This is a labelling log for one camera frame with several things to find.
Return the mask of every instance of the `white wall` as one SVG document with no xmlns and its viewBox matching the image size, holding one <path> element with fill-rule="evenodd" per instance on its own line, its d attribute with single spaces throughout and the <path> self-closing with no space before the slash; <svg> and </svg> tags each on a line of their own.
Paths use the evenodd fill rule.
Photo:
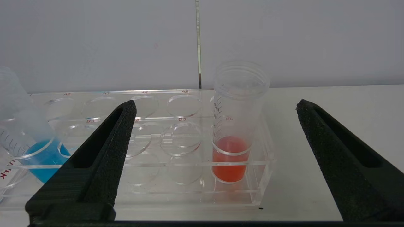
<svg viewBox="0 0 404 227">
<path fill-rule="evenodd" d="M 202 87 L 253 61 L 271 86 L 404 83 L 403 0 L 200 0 Z M 197 88 L 195 0 L 0 0 L 0 65 L 28 92 Z"/>
<path fill-rule="evenodd" d="M 202 87 L 262 65 L 271 86 L 404 83 L 403 0 L 200 0 Z"/>
<path fill-rule="evenodd" d="M 0 65 L 28 92 L 198 88 L 195 0 L 2 0 Z"/>
</svg>

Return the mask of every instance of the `white table surface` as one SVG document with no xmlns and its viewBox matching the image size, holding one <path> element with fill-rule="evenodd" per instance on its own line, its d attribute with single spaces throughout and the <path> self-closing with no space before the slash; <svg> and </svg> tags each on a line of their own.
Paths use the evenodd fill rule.
<svg viewBox="0 0 404 227">
<path fill-rule="evenodd" d="M 300 126 L 296 104 L 321 106 L 375 151 L 404 171 L 404 85 L 271 88 L 264 114 L 277 165 L 261 207 L 209 210 L 117 210 L 117 220 L 341 220 Z M 0 213 L 1 226 L 27 226 L 24 212 Z"/>
</svg>

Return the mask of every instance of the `orange liquid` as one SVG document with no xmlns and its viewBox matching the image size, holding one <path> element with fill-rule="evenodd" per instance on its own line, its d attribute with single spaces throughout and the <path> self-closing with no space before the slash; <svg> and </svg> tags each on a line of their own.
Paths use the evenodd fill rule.
<svg viewBox="0 0 404 227">
<path fill-rule="evenodd" d="M 238 137 L 223 137 L 216 146 L 229 153 L 240 153 L 247 150 L 247 144 Z M 250 152 L 238 156 L 229 156 L 213 149 L 213 162 L 246 162 Z M 213 174 L 225 182 L 237 182 L 244 177 L 246 166 L 212 166 Z"/>
</svg>

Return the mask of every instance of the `clear acrylic rack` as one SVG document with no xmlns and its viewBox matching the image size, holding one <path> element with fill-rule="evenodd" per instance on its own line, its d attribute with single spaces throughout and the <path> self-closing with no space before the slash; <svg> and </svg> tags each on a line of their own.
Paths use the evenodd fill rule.
<svg viewBox="0 0 404 227">
<path fill-rule="evenodd" d="M 212 162 L 213 90 L 141 90 L 32 94 L 61 142 L 73 154 L 119 104 L 133 99 L 133 125 L 115 207 L 257 206 L 274 167 L 274 149 L 263 118 L 247 162 Z M 225 184 L 212 166 L 246 165 L 244 178 Z M 0 210 L 23 210 L 43 185 L 0 151 Z"/>
</svg>

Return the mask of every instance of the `beaker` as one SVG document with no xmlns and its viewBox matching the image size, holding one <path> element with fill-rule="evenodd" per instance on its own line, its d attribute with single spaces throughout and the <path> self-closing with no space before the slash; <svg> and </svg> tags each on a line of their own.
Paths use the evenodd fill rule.
<svg viewBox="0 0 404 227">
<path fill-rule="evenodd" d="M 0 67 L 0 144 L 23 165 L 62 165 L 70 155 L 17 75 L 6 67 Z M 45 183 L 57 168 L 29 170 Z"/>
<path fill-rule="evenodd" d="M 214 82 L 213 162 L 247 162 L 261 115 L 268 75 L 260 66 L 243 61 L 221 64 Z M 213 166 L 223 183 L 243 179 L 246 165 Z"/>
</svg>

